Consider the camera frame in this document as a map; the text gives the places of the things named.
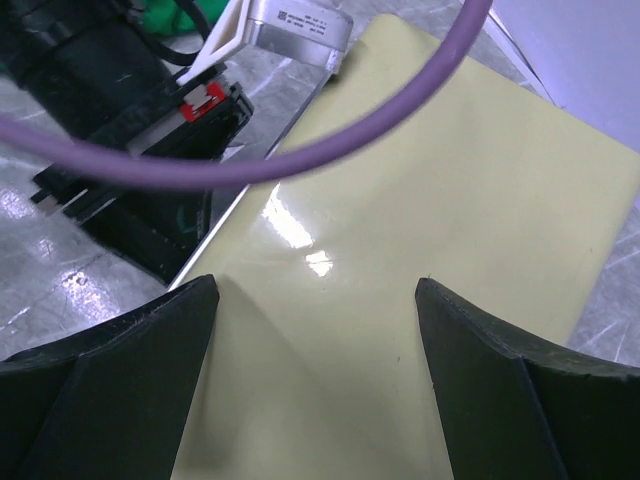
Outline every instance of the red clip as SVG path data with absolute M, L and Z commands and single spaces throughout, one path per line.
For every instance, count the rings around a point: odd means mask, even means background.
M 193 105 L 189 105 L 187 103 L 180 106 L 180 113 L 182 113 L 182 116 L 187 122 L 195 122 L 205 113 L 215 108 L 217 105 L 220 105 L 224 99 L 227 98 L 227 94 L 224 92 L 224 89 L 216 82 L 211 82 L 207 85 L 207 94 L 211 98 L 199 108 L 193 108 Z

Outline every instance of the purple curved tube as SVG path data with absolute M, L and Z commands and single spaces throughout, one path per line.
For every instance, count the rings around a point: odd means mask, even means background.
M 244 186 L 298 175 L 353 153 L 418 110 L 455 72 L 479 35 L 492 0 L 466 0 L 438 50 L 398 93 L 344 130 L 268 161 L 194 162 L 131 157 L 87 142 L 64 138 L 0 115 L 0 141 L 39 155 L 84 177 L 137 188 L 181 191 Z

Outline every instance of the white device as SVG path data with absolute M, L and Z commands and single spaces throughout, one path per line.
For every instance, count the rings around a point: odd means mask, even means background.
M 349 15 L 316 0 L 230 0 L 178 83 L 184 85 L 246 44 L 337 73 L 352 29 Z

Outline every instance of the pale yellow board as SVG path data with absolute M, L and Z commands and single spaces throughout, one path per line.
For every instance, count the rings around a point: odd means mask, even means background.
M 377 18 L 284 148 L 358 118 L 436 47 Z M 418 279 L 563 343 L 639 179 L 636 154 L 469 59 L 372 147 L 250 189 L 183 277 L 213 273 L 222 301 L 174 480 L 451 478 Z

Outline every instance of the green object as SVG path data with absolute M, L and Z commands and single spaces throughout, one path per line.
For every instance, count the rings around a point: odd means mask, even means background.
M 213 24 L 222 15 L 228 0 L 197 0 L 200 9 Z M 145 0 L 145 30 L 156 35 L 171 36 L 189 32 L 195 27 L 189 16 L 173 0 Z

